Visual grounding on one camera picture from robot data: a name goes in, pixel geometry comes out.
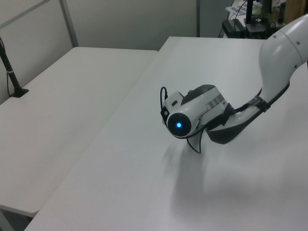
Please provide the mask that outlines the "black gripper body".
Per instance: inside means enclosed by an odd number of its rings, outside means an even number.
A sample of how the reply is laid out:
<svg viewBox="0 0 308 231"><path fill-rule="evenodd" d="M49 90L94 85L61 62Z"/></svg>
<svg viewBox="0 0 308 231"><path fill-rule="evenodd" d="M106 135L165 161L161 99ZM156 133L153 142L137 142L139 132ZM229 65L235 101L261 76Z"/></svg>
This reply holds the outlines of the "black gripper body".
<svg viewBox="0 0 308 231"><path fill-rule="evenodd" d="M234 108L230 103L226 106L224 112L220 115L220 124L225 125L229 117L234 114Z"/></svg>

